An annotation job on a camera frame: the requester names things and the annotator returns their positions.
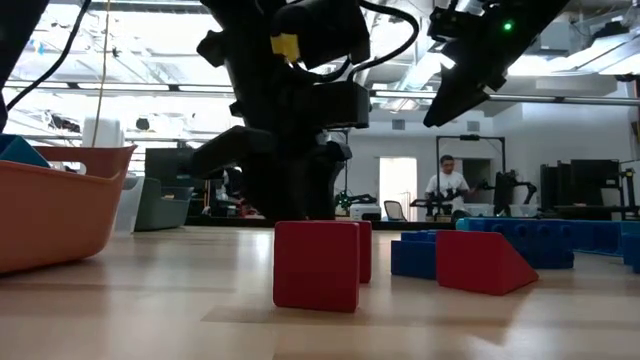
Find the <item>desk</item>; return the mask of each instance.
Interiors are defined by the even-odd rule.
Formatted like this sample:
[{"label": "desk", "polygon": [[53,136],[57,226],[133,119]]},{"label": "desk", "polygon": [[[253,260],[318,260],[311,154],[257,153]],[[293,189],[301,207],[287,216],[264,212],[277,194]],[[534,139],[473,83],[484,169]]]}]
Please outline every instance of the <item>desk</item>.
[{"label": "desk", "polygon": [[0,278],[2,360],[632,360],[640,276],[576,269],[505,297],[392,277],[375,233],[355,315],[277,309],[272,230],[184,228],[113,239],[92,260]]}]

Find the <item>white shirt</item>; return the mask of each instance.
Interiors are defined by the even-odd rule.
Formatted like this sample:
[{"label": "white shirt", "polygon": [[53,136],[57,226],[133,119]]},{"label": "white shirt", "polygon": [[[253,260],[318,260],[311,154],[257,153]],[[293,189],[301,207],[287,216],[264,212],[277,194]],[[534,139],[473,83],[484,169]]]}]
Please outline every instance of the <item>white shirt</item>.
[{"label": "white shirt", "polygon": [[[431,177],[431,180],[429,180],[429,185],[427,185],[426,192],[434,193],[436,192],[437,187],[438,187],[438,179],[436,178],[435,175],[433,175]],[[462,174],[460,174],[459,172],[453,171],[451,172],[451,174],[445,174],[443,172],[440,172],[440,193],[442,194],[442,196],[446,197],[447,190],[449,189],[453,190],[454,192],[456,190],[469,191],[469,185],[467,184],[467,181],[464,179],[464,176],[462,176]],[[453,206],[453,211],[464,210],[464,199],[461,196],[447,203],[450,203]]]}]

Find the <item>ceiling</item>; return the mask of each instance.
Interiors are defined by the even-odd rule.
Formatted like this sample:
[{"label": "ceiling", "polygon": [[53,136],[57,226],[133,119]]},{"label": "ceiling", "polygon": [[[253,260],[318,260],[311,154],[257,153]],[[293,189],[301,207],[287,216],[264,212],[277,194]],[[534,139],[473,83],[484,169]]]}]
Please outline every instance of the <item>ceiling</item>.
[{"label": "ceiling", "polygon": [[[421,19],[423,29],[427,26],[428,15],[433,5],[446,6],[444,0],[389,0],[378,1],[386,5],[410,12]],[[52,0],[43,15],[32,41],[12,74],[11,80],[32,81],[44,73],[60,55],[69,31],[78,12],[76,0]],[[629,0],[580,0],[573,1],[567,14],[578,14],[580,19],[594,18],[616,11],[627,11]],[[94,0],[90,12],[85,16],[81,31],[76,37],[70,55],[60,69],[49,79],[62,83],[97,83],[101,79],[106,12],[104,0]],[[410,27],[405,23],[388,21],[387,17],[366,14],[374,24],[371,30],[374,54],[384,54],[397,47],[409,36]],[[187,85],[230,85],[223,67],[214,68],[195,51],[198,43],[209,30],[220,27],[207,9],[193,0],[113,0],[110,13],[110,28],[107,46],[107,83],[139,84],[187,84]],[[369,88],[406,90],[411,84],[413,72],[425,56],[429,39],[424,32],[419,41],[404,54],[392,61],[363,74],[359,81]],[[328,64],[327,71],[336,64]],[[437,90],[439,78],[430,74],[424,82],[418,82],[419,90]],[[611,92],[611,77],[602,79],[597,75],[541,80],[540,77],[512,76],[504,93],[509,94],[553,94],[601,96]],[[43,113],[55,113],[70,119],[82,120],[95,111],[97,99],[94,96],[76,92],[74,94],[35,92],[29,95],[12,112],[12,117],[41,121]],[[164,127],[175,132],[180,128],[185,134],[197,131],[217,132],[239,123],[227,109],[232,101],[228,97],[176,98],[171,94],[140,92],[122,96],[107,92],[103,106],[105,112],[115,117],[128,119],[128,126],[135,128],[135,120],[148,116],[161,122],[181,122],[179,127]],[[9,89],[8,98],[12,97]],[[402,111],[416,110],[419,104],[407,101],[380,101],[376,107]],[[421,109],[428,103],[421,104]],[[493,116],[504,110],[505,104],[486,103],[478,110],[484,116]]]}]

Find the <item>orange plastic bin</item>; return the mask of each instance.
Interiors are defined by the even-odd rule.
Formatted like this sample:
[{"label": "orange plastic bin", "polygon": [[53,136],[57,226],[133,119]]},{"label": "orange plastic bin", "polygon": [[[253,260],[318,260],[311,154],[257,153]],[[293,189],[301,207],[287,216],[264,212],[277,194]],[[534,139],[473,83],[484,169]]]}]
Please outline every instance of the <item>orange plastic bin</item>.
[{"label": "orange plastic bin", "polygon": [[36,147],[48,161],[84,164],[85,175],[0,161],[0,274],[99,253],[134,149]]}]

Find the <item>man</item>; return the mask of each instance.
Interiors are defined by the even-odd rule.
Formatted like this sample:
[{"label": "man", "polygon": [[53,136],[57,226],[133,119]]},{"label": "man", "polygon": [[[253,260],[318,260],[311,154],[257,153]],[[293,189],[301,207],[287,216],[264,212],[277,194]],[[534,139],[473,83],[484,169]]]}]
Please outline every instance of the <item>man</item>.
[{"label": "man", "polygon": [[[453,156],[444,155],[440,158],[440,194],[442,194],[443,197],[447,197],[449,192],[458,192],[460,196],[450,202],[445,202],[445,204],[451,204],[453,207],[452,211],[464,210],[464,195],[470,193],[471,189],[469,189],[469,185],[464,179],[464,176],[454,171],[454,168],[455,160]],[[438,178],[436,178],[436,175],[433,175],[431,180],[429,180],[429,185],[427,185],[426,197],[432,197],[430,194],[436,193],[437,187]]]}]

